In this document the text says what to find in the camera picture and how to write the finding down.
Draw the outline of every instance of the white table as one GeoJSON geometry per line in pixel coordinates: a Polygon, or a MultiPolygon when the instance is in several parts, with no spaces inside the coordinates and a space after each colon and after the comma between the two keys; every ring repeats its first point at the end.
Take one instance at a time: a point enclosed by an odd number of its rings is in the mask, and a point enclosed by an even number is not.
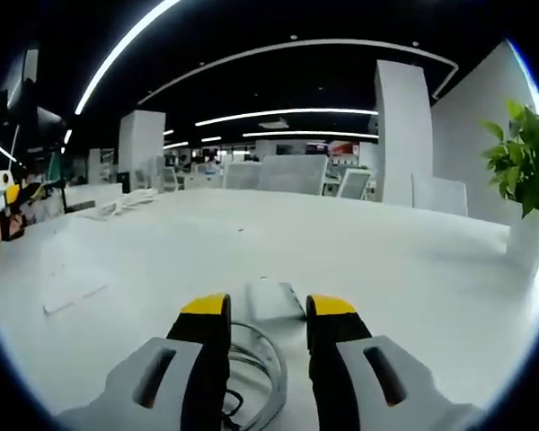
{"type": "MultiPolygon", "coordinates": [[[[506,226],[349,199],[170,193],[106,223],[62,217],[1,245],[0,339],[30,387],[58,413],[95,398],[106,374],[147,339],[164,336],[193,298],[239,295],[248,280],[272,277],[300,294],[345,298],[374,334],[391,337],[427,365],[450,400],[486,406],[539,328],[539,275],[526,287],[504,263],[507,237],[506,226]],[[56,235],[65,235],[66,265],[93,277],[99,262],[111,282],[47,317],[44,286],[67,282],[47,263],[56,235]],[[72,257],[80,247],[89,251],[86,262],[72,257]]],[[[305,343],[286,354],[281,426],[316,429],[305,343]]]]}

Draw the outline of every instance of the gray cable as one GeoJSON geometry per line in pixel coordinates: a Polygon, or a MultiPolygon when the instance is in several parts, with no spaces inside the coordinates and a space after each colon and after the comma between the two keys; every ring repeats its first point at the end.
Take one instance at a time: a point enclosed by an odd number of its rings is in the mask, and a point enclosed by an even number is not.
{"type": "Polygon", "coordinates": [[[263,408],[245,425],[241,427],[242,431],[260,431],[265,428],[274,417],[281,411],[286,404],[287,398],[287,366],[286,360],[279,347],[260,329],[249,323],[242,321],[232,321],[232,325],[241,326],[256,332],[260,337],[266,339],[276,353],[279,367],[276,367],[275,361],[258,355],[249,348],[232,343],[230,347],[229,358],[231,361],[241,362],[251,365],[266,374],[271,382],[271,394],[263,408]]]}

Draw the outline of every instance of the white tabletop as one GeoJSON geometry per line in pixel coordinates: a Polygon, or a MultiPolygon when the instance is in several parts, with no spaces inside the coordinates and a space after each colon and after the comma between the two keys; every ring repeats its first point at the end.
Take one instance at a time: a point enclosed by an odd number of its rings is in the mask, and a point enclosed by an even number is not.
{"type": "MultiPolygon", "coordinates": [[[[508,383],[539,328],[539,275],[526,287],[504,263],[507,237],[506,226],[371,202],[175,192],[109,222],[65,216],[1,245],[0,338],[32,390],[58,413],[99,395],[106,374],[149,338],[164,336],[193,298],[238,295],[247,281],[271,277],[302,295],[345,298],[372,333],[427,365],[450,400],[483,407],[508,383]],[[108,287],[45,315],[44,295],[66,285],[68,274],[74,283],[108,287]]],[[[316,429],[304,343],[286,353],[282,426],[316,429]]]]}

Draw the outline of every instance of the black ceiling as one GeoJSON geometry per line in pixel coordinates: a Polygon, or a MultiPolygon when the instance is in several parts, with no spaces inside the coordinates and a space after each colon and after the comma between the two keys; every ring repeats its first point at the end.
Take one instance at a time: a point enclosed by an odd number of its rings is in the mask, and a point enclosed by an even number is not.
{"type": "MultiPolygon", "coordinates": [[[[75,131],[69,151],[113,146],[119,118],[172,79],[249,49],[297,40],[381,40],[419,48],[455,61],[460,70],[442,92],[471,71],[503,34],[477,0],[181,0],[151,24],[118,58],[84,114],[73,112],[99,64],[158,0],[41,0],[21,8],[6,1],[0,24],[0,76],[13,49],[40,42],[40,104],[75,131]]],[[[195,128],[194,123],[261,110],[376,106],[376,60],[422,66],[433,92],[451,67],[386,48],[330,45],[286,48],[213,67],[141,105],[168,114],[174,141],[262,131],[261,119],[195,128]]],[[[369,118],[347,115],[282,116],[291,129],[367,133],[369,118]]]]}

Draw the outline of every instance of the potted plant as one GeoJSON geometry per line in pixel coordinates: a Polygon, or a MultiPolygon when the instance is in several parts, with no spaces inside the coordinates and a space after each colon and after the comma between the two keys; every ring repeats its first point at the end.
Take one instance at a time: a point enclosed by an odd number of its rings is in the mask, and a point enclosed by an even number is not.
{"type": "Polygon", "coordinates": [[[536,271],[539,266],[539,115],[527,106],[508,101],[508,135],[492,122],[482,124],[499,140],[485,151],[491,184],[500,195],[522,207],[522,218],[511,226],[507,256],[516,264],[536,271]]]}

